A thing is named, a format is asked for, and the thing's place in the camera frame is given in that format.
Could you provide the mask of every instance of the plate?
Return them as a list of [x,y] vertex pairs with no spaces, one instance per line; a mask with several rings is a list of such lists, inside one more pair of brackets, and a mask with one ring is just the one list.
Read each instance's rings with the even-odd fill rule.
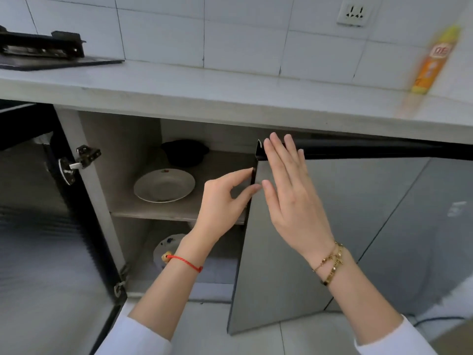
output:
[[133,187],[135,195],[147,202],[167,203],[184,198],[195,187],[192,175],[180,169],[158,169],[138,179]]
[[154,248],[153,262],[158,268],[158,270],[163,270],[166,266],[166,264],[163,262],[163,259],[161,259],[163,254],[165,252],[172,252],[174,254],[184,236],[185,234],[170,235],[169,237],[164,238],[162,241],[160,241],[157,247]]

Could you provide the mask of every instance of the bottle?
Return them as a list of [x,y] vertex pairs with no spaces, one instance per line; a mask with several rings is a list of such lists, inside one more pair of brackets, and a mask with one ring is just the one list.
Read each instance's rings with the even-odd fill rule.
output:
[[445,65],[448,55],[458,41],[461,28],[450,26],[445,30],[429,53],[424,65],[417,76],[411,92],[425,95],[433,85],[435,78]]

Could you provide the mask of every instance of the electrical outlet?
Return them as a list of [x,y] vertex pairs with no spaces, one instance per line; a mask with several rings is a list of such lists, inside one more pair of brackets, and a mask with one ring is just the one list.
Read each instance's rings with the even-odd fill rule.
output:
[[371,8],[371,5],[367,3],[356,3],[350,0],[343,0],[337,17],[337,23],[362,27],[368,22]]

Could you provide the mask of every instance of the countertop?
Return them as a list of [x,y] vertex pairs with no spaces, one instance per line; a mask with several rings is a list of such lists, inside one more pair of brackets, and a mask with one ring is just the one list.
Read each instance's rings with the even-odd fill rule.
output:
[[0,70],[0,98],[107,113],[473,144],[470,103],[139,61]]

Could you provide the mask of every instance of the white shirt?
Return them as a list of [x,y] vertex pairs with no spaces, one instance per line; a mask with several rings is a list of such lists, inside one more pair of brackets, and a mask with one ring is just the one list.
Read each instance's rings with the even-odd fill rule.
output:
[[[355,347],[361,355],[437,354],[406,318],[383,339],[363,346],[355,342]],[[117,321],[95,355],[169,355],[171,349],[168,340],[139,322],[123,317]]]

